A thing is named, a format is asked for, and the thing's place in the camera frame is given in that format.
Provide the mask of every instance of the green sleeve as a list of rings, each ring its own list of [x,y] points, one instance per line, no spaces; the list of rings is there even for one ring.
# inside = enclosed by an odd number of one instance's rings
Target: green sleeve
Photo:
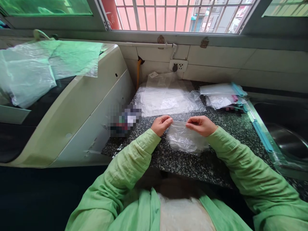
[[[123,199],[148,169],[160,138],[147,130],[118,153],[84,193],[65,230],[107,230],[123,210]]]
[[[207,139],[218,158],[229,168],[248,207],[257,215],[254,217],[256,230],[268,230],[273,225],[283,230],[281,216],[288,217],[293,227],[299,223],[308,227],[308,203],[299,198],[283,176],[221,127]]]

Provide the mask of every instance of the speckled countertop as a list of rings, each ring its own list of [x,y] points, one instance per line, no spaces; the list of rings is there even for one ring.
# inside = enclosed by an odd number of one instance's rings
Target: speckled countertop
[[[199,88],[200,83],[194,82],[195,89]],[[176,121],[186,122],[191,116],[205,115],[216,125],[225,129],[228,133],[246,144],[255,155],[263,159],[271,168],[273,164],[257,134],[247,114],[238,111],[214,110],[211,107],[206,108],[206,112],[183,113],[171,115]],[[113,156],[119,150],[135,140],[139,135],[149,129],[155,118],[143,117],[139,125],[126,138],[110,138],[103,149],[104,155]],[[151,167],[160,170],[188,176],[194,179],[212,183],[227,188],[236,188],[226,165],[217,158],[215,151],[210,150],[201,154],[200,157],[188,153],[171,149],[167,139],[166,132],[161,137],[161,141],[152,154]],[[299,192],[301,198],[308,201],[308,182],[299,181],[286,177],[286,180]]]

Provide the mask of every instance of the stainless steel sink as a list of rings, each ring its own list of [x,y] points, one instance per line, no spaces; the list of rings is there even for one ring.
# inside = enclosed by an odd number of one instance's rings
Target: stainless steel sink
[[[308,111],[290,103],[256,103],[254,108],[263,120],[282,154],[308,162]]]
[[[303,103],[250,98],[248,113],[273,146],[269,152],[284,176],[308,180],[308,107]]]

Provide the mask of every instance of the white tile wall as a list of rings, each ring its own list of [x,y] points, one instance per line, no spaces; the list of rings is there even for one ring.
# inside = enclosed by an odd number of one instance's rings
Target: white tile wall
[[[31,39],[0,37],[0,49],[28,40]],[[145,60],[140,82],[153,71],[169,71],[172,48],[120,46],[120,49],[134,84],[138,55]],[[306,52],[178,45],[174,58],[188,60],[187,70],[179,73],[179,78],[215,83],[235,81],[243,86],[308,93]]]
[[[308,93],[305,74],[240,70],[234,82],[242,86]]]
[[[127,47],[119,46],[124,59],[135,59],[138,60],[137,48],[136,47]]]
[[[243,69],[308,73],[308,53],[304,51],[257,49]]]
[[[225,68],[225,67],[212,67],[200,65],[188,65],[184,73],[183,79],[223,83],[231,82],[236,77],[239,69]]]
[[[124,59],[127,65],[127,69],[129,71],[129,74],[132,78],[133,84],[136,87],[137,83],[137,64],[138,60],[133,59]]]
[[[174,59],[187,59],[189,45],[178,45]],[[138,55],[145,61],[170,62],[172,48],[158,49],[156,47],[137,47]]]
[[[142,81],[146,80],[148,74],[152,72],[160,72],[166,73],[169,71],[169,63],[164,62],[153,62],[153,61],[145,61],[144,64],[141,65],[142,68]],[[183,73],[178,73],[179,79],[182,79]]]
[[[190,46],[188,64],[242,68],[256,49]]]

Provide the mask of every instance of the power socket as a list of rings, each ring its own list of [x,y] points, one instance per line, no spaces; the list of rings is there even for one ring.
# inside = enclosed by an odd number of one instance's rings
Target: power socket
[[[177,65],[177,72],[185,72],[187,69],[188,61],[181,59],[171,59],[169,63],[169,69],[172,71],[173,65]]]

